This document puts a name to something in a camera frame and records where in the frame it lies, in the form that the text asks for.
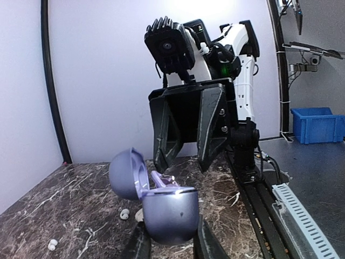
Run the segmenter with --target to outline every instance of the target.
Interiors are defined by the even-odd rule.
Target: marble table
[[[0,215],[0,258],[119,258],[136,225],[140,202],[117,197],[108,181],[108,163],[62,166]],[[154,169],[147,161],[148,170]],[[261,258],[254,230],[222,156],[202,174],[194,157],[179,158],[167,174],[199,190],[201,213],[230,258]],[[130,210],[123,221],[119,214]],[[49,251],[50,239],[59,241]],[[152,258],[192,258],[192,242],[162,246]]]

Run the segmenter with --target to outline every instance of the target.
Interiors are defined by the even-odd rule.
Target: earbud case
[[[184,243],[196,234],[199,221],[198,191],[181,187],[156,171],[150,189],[143,155],[134,148],[119,153],[109,167],[112,190],[127,200],[141,200],[144,223],[151,238],[160,244]]]

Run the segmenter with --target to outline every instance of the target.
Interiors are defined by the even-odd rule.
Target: blue storage box
[[[302,144],[342,142],[345,116],[333,115],[330,108],[297,108],[293,114],[293,133]]]

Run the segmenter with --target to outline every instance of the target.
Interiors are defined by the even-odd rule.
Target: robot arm
[[[197,142],[202,171],[228,145],[257,146],[252,109],[257,39],[250,21],[220,28],[220,37],[211,41],[201,20],[179,24],[165,17],[147,27],[145,43],[169,86],[149,96],[160,172],[186,142]]]

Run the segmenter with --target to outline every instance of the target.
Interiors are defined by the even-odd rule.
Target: camera
[[[193,48],[183,24],[174,23],[167,16],[156,19],[147,27],[145,44],[165,74],[177,73],[188,80],[187,70],[195,64]]]
[[[311,59],[310,63],[314,66],[317,66],[317,65],[319,65],[319,63],[321,61],[321,56],[313,54],[310,59]]]

